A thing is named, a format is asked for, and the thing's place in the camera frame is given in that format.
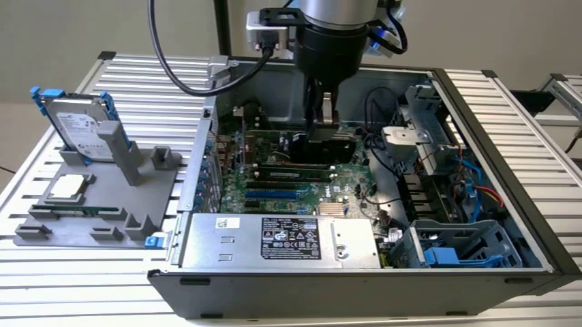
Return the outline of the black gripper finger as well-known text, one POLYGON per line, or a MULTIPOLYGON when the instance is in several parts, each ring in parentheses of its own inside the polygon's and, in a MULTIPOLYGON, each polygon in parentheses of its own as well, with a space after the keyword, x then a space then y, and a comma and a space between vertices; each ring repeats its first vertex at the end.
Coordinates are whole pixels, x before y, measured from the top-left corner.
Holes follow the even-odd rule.
POLYGON ((304 119, 307 139, 311 142, 328 141, 339 129, 337 100, 338 85, 308 78, 304 92, 304 119))

